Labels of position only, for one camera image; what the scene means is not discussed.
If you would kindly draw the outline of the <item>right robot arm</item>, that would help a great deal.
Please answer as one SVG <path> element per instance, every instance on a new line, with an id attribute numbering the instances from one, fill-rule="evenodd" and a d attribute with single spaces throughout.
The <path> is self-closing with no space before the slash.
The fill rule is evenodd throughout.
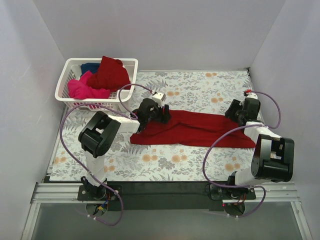
<path id="1" fill-rule="evenodd" d="M 247 96 L 243 101 L 234 99 L 225 116 L 240 127 L 255 143 L 250 167 L 233 172 L 227 180 L 230 186 L 226 193 L 233 199 L 249 193 L 249 188 L 263 183 L 289 182 L 294 172 L 295 142 L 291 138 L 273 133 L 258 120 L 261 102 L 256 96 Z"/>

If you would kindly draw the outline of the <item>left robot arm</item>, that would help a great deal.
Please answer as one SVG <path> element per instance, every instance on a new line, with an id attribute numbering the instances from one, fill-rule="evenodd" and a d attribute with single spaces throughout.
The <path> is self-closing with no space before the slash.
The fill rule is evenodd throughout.
<path id="1" fill-rule="evenodd" d="M 169 105 L 163 104 L 156 96 L 143 99 L 129 116 L 111 116 L 102 111 L 95 113 L 78 136 L 88 169 L 87 176 L 80 179 L 86 193 L 95 200 L 102 200 L 110 192 L 102 186 L 107 182 L 105 155 L 117 134 L 139 134 L 153 122 L 168 124 L 171 117 Z"/>

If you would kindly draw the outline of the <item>red t shirt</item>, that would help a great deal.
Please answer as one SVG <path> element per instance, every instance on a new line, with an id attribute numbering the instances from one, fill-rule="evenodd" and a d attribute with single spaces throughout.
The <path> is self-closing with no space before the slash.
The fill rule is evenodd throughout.
<path id="1" fill-rule="evenodd" d="M 174 145 L 210 147 L 219 137 L 238 127 L 223 115 L 170 110 L 168 123 L 151 121 L 130 137 L 136 145 Z"/>

